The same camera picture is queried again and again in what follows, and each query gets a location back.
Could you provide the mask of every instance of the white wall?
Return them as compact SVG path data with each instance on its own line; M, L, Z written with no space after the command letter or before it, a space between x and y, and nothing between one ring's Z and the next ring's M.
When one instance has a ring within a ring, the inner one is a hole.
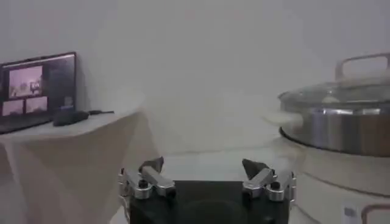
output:
M76 50L86 106L142 91L161 152L244 147L276 133L259 118L264 98L331 80L337 59L389 50L388 9L387 0L12 0L1 59Z

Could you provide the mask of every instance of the laptop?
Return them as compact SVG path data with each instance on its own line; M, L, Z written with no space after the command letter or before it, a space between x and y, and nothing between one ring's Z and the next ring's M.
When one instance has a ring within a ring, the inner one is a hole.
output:
M0 134L52 121L76 109L76 53L0 65Z

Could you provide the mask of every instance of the white electric cooker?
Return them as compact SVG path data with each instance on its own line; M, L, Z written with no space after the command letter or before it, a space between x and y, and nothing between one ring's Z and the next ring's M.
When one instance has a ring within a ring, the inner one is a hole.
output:
M349 61L385 57L388 68L347 78ZM279 95L262 114L300 150L297 206L320 223L390 223L390 53L340 61L336 81Z

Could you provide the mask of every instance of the stainless steel pot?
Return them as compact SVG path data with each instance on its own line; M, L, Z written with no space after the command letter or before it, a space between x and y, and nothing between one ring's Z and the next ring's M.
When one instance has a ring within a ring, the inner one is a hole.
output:
M346 79L340 61L336 81L279 95L280 111L265 116L281 133L311 147L363 156L390 156L390 73Z

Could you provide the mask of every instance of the white pedestal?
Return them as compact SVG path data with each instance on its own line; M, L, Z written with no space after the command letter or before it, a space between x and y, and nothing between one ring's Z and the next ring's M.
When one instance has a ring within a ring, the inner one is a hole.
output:
M0 136L28 224L108 223L110 195L140 104L66 127L41 125Z

